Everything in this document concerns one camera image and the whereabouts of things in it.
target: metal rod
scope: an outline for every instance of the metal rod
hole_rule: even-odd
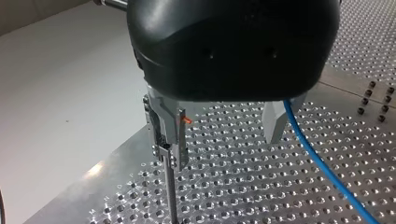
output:
[[[166,194],[168,197],[169,217],[172,224],[177,224],[175,176],[169,162],[169,159],[164,158],[163,168],[165,170]]]
[[[114,7],[121,11],[126,11],[128,7],[128,0],[93,0],[98,6]]]

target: black robot housing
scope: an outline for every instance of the black robot housing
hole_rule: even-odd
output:
[[[130,0],[147,83],[183,101],[275,101],[311,89],[336,38],[339,0]]]

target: metal bracket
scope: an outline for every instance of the metal bracket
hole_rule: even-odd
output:
[[[291,99],[291,108],[297,112],[305,101],[306,93]],[[282,101],[267,102],[262,111],[262,125],[264,136],[268,144],[277,144],[282,138],[288,116]]]

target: black screw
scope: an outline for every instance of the black screw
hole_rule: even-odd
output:
[[[388,110],[389,110],[389,106],[383,105],[383,106],[381,107],[381,110],[382,110],[382,112],[387,113]]]
[[[383,116],[383,115],[378,116],[378,121],[379,122],[384,122],[385,121],[385,116]]]
[[[376,83],[375,83],[374,81],[371,81],[371,82],[369,83],[369,87],[370,87],[370,88],[374,88],[375,85],[376,85]]]
[[[366,96],[371,96],[373,92],[371,90],[367,90],[366,93],[364,93]]]
[[[393,94],[395,92],[395,89],[393,87],[389,87],[387,90],[387,93]]]
[[[358,114],[360,114],[360,115],[364,114],[364,109],[359,107],[358,108]]]
[[[361,99],[361,103],[363,105],[367,105],[369,103],[369,100],[367,98],[363,98],[363,99]]]
[[[386,96],[386,97],[384,98],[384,101],[385,101],[386,103],[389,103],[391,100],[392,100],[392,98],[391,98],[390,96]]]
[[[122,212],[124,209],[125,209],[125,208],[124,208],[123,205],[119,205],[119,206],[117,207],[117,210],[119,210],[119,212]]]

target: silver metal surface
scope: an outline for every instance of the silver metal surface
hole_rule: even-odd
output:
[[[359,78],[396,84],[396,1],[343,0],[328,64]]]
[[[331,101],[324,97],[332,93]],[[396,145],[387,124],[357,117],[356,96],[319,84],[297,114],[319,155],[381,223],[394,223]],[[210,106],[188,129],[190,165],[176,174],[177,209],[184,223],[362,223],[361,217],[310,160],[290,127],[278,145],[264,144],[263,103]],[[124,204],[133,209],[95,214],[133,223],[168,223],[163,175],[131,180]]]

